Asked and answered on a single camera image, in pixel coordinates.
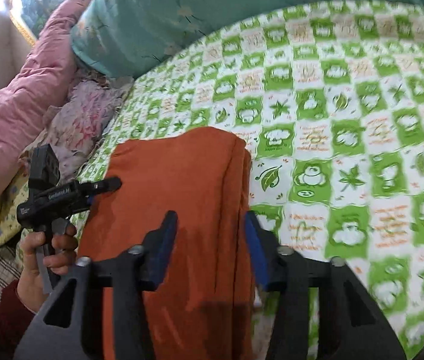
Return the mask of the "dark red sleeve forearm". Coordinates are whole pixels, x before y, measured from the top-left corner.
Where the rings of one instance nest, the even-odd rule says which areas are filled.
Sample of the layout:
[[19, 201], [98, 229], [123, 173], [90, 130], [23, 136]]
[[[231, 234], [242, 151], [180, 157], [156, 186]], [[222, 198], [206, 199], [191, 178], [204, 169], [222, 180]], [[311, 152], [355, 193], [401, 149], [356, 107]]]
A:
[[35, 314], [17, 295], [15, 280], [2, 291], [0, 298], [0, 359], [12, 359], [22, 336]]

